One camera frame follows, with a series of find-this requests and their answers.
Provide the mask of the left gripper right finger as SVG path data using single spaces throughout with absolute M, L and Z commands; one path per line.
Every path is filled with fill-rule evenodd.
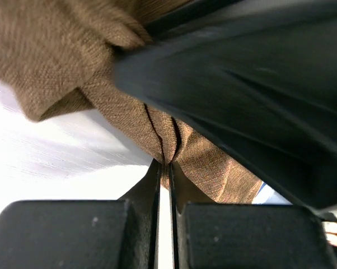
M 209 203 L 210 198 L 184 174 L 178 163 L 170 163 L 168 171 L 174 268 L 189 268 L 184 208 L 191 202 Z

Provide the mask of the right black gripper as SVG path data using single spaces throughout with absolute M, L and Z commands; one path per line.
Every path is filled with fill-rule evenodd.
M 337 1 L 193 1 L 146 26 L 115 86 L 316 214 L 337 209 Z

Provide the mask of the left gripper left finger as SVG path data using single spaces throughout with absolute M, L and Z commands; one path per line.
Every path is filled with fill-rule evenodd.
M 161 164 L 152 161 L 144 177 L 118 200 L 124 203 L 124 232 L 118 268 L 157 268 Z

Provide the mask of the brown cloth napkin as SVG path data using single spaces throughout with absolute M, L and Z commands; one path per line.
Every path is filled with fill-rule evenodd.
M 162 165 L 219 203 L 251 203 L 261 180 L 184 122 L 119 91 L 115 49 L 151 37 L 145 24 L 183 1 L 0 1 L 0 80 L 39 122 L 96 108 Z

